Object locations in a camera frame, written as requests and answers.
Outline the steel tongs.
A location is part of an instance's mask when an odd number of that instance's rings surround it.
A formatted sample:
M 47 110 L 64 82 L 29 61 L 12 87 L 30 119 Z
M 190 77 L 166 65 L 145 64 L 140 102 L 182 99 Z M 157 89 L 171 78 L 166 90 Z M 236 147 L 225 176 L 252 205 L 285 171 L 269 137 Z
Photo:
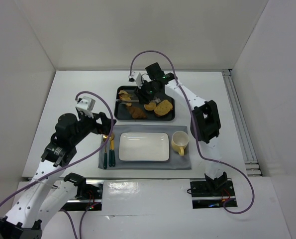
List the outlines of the steel tongs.
M 138 99 L 132 98 L 132 95 L 130 95 L 130 94 L 128 94 L 128 95 L 127 94 L 119 94 L 118 95 L 118 98 L 116 99 L 116 101 L 119 102 L 119 103 L 124 103 L 124 104 L 127 104 L 127 103 L 138 103 L 139 102 Z M 160 103 L 161 102 L 161 99 L 155 97 L 150 102 Z

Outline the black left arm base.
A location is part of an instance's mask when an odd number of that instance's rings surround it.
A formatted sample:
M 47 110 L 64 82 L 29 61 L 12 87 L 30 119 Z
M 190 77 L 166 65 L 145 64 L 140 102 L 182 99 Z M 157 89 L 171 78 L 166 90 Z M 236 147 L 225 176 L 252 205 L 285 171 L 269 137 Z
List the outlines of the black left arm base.
M 68 200 L 62 209 L 70 212 L 102 210 L 103 181 L 87 181 L 86 187 L 77 196 Z

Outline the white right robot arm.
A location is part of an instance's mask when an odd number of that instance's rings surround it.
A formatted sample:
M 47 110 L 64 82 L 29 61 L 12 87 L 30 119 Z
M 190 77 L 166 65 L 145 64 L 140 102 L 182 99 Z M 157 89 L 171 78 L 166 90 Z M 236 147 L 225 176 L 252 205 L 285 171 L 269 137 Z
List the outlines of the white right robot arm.
M 227 182 L 227 174 L 220 164 L 217 146 L 221 122 L 215 101 L 206 101 L 185 87 L 175 73 L 166 74 L 158 63 L 146 67 L 150 81 L 132 71 L 129 81 L 136 83 L 135 94 L 140 103 L 147 103 L 159 92 L 164 92 L 177 102 L 187 106 L 191 115 L 190 130 L 197 142 L 200 156 L 206 161 L 205 181 L 209 191 L 218 191 Z

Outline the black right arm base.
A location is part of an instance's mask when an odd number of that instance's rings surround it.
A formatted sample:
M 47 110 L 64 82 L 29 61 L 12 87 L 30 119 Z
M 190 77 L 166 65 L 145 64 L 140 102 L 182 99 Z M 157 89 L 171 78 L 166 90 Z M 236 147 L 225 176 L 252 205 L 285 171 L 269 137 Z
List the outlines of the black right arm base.
M 205 181 L 191 181 L 187 193 L 192 197 L 193 209 L 210 209 L 237 207 L 234 186 L 231 180 L 227 181 L 216 191 L 208 189 Z

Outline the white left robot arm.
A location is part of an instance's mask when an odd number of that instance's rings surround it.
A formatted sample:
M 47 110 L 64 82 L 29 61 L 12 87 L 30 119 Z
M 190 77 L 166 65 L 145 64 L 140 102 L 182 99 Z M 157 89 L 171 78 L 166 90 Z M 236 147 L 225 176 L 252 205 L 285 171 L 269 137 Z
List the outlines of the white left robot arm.
M 90 133 L 108 135 L 115 119 L 105 113 L 79 112 L 63 114 L 55 125 L 55 133 L 46 146 L 38 169 L 30 184 L 19 192 L 21 197 L 4 217 L 0 217 L 0 239 L 39 239 L 50 219 L 72 198 L 94 200 L 92 190 L 97 187 L 86 184 L 85 177 L 69 173 L 62 184 L 50 191 L 76 155 L 76 146 Z

